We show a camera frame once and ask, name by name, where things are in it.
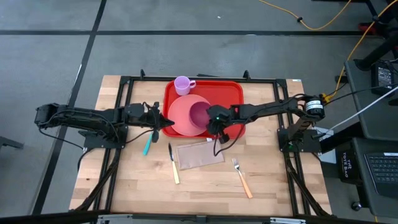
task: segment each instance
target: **teal utensil handle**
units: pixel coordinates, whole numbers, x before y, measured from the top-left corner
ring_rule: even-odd
[[[148,154],[148,150],[149,150],[151,141],[152,141],[152,133],[149,135],[149,139],[147,141],[147,144],[145,145],[144,152],[143,152],[144,156],[146,156]]]

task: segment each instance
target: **knife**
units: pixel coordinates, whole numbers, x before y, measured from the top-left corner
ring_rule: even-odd
[[[169,143],[169,153],[170,153],[170,159],[172,161],[173,164],[173,174],[174,174],[174,181],[175,184],[179,184],[180,183],[180,179],[178,177],[178,172],[177,172],[177,168],[175,166],[175,162],[174,162],[174,156],[173,156],[173,151],[172,151],[172,145]]]

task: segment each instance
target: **mug handle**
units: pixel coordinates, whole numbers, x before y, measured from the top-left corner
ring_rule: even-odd
[[[194,88],[196,85],[197,85],[197,83],[196,83],[195,80],[192,80],[192,81],[189,82],[189,87],[190,87],[190,88]]]

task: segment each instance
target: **beige napkin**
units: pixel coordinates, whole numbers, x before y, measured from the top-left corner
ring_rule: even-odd
[[[214,140],[210,142],[199,142],[184,146],[177,146],[178,164],[180,170],[216,164],[224,162],[224,156],[219,153],[213,155]],[[220,143],[216,143],[216,152],[221,149]]]

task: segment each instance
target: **fork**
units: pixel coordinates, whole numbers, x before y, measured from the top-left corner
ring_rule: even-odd
[[[242,184],[243,184],[244,191],[246,192],[246,195],[248,195],[249,198],[253,198],[253,195],[252,195],[251,192],[250,192],[249,186],[248,186],[248,184],[246,183],[246,181],[244,180],[244,178],[243,178],[243,176],[242,176],[242,172],[239,170],[239,162],[238,162],[238,159],[235,158],[235,157],[232,158],[232,163],[234,164],[235,169],[238,171],[239,176],[241,177],[241,181],[242,181]]]

